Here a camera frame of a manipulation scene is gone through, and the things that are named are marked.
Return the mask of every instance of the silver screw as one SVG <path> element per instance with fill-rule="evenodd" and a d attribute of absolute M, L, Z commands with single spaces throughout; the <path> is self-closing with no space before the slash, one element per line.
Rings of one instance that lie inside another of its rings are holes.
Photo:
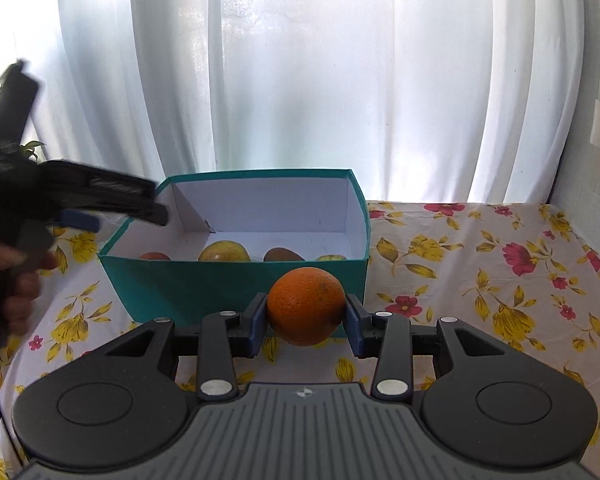
<path fill-rule="evenodd" d="M 376 390 L 383 395 L 396 396 L 407 392 L 409 385 L 400 379 L 385 379 L 380 381 Z"/>
<path fill-rule="evenodd" d="M 228 394 L 233 389 L 234 387 L 231 386 L 231 383 L 224 379 L 210 379 L 200 384 L 202 393 L 213 397 Z"/>

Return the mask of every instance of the cardboard box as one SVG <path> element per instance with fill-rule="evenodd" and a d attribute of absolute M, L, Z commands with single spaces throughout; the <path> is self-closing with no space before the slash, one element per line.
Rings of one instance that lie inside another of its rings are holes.
<path fill-rule="evenodd" d="M 291 269 L 320 267 L 347 293 L 364 297 L 370 225 L 349 170 L 258 170 L 168 178 L 158 188 L 167 227 L 127 220 L 99 254 L 125 308 L 138 322 L 166 316 L 200 323 L 219 310 L 244 310 Z M 198 262 L 218 240 L 241 243 L 251 262 Z M 263 262 L 284 247 L 304 262 Z M 171 261 L 139 260 L 158 251 Z M 343 261 L 317 262 L 325 254 Z"/>

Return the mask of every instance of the floral tablecloth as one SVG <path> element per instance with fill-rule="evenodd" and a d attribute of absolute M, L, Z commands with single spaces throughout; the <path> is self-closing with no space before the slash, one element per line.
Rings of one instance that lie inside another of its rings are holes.
<path fill-rule="evenodd" d="M 368 310 L 418 324 L 463 319 L 584 384 L 600 413 L 600 259 L 562 213 L 520 204 L 370 202 L 368 208 Z M 0 351 L 0 401 L 7 413 L 28 384 L 134 327 L 95 255 L 110 230 L 101 238 L 55 234 L 61 265 L 45 276 L 36 328 Z M 257 358 L 235 360 L 241 384 L 368 386 L 375 364 L 355 359 L 338 338 L 296 348 L 270 337 Z M 419 388 L 434 381 L 430 358 L 416 358 L 415 380 Z M 195 358 L 181 359 L 176 382 L 195 387 Z M 0 480 L 19 468 L 4 432 L 1 423 Z M 600 419 L 583 464 L 600 476 Z"/>

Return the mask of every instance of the white curtain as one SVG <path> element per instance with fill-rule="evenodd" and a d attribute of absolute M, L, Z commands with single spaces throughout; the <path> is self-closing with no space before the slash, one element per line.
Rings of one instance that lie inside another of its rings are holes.
<path fill-rule="evenodd" d="M 161 180 L 352 168 L 369 199 L 542 202 L 582 0 L 0 0 L 47 158 Z"/>

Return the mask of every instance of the white wall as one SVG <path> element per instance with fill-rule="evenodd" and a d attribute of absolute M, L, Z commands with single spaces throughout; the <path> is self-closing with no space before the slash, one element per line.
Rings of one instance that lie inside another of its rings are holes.
<path fill-rule="evenodd" d="M 551 202 L 600 252 L 600 0 L 585 0 L 585 20 L 580 93 Z"/>

